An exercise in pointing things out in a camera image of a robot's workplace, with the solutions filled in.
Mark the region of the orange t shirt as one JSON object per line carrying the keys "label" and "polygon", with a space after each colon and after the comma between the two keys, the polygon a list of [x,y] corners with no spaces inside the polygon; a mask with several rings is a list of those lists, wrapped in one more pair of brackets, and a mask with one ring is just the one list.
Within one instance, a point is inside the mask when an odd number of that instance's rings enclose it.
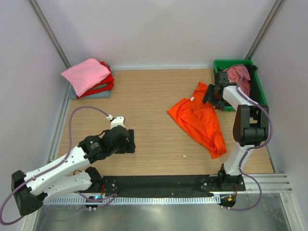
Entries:
{"label": "orange t shirt", "polygon": [[183,98],[167,110],[168,115],[195,142],[216,159],[227,153],[227,147],[214,106],[203,103],[208,85],[199,82],[190,98]]}

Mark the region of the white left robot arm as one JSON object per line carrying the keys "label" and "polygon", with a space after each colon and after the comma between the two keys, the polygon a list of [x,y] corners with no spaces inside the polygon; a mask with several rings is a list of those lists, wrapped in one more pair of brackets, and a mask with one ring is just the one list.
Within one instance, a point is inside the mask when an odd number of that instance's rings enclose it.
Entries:
{"label": "white left robot arm", "polygon": [[116,126],[103,136],[87,136],[69,154],[33,171],[12,174],[12,191],[21,216],[29,215],[66,193],[95,193],[102,187],[96,161],[112,154],[135,152],[134,130]]}

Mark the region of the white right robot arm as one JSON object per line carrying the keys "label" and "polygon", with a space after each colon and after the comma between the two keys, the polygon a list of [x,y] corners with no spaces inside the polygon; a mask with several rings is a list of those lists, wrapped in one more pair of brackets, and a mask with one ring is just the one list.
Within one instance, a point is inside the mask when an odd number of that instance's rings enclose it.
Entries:
{"label": "white right robot arm", "polygon": [[252,151],[268,139],[269,108],[253,101],[241,90],[239,84],[229,81],[224,71],[215,74],[215,83],[208,86],[203,103],[209,103],[220,110],[228,103],[236,110],[232,130],[235,146],[214,182],[220,191],[244,191],[241,170]]}

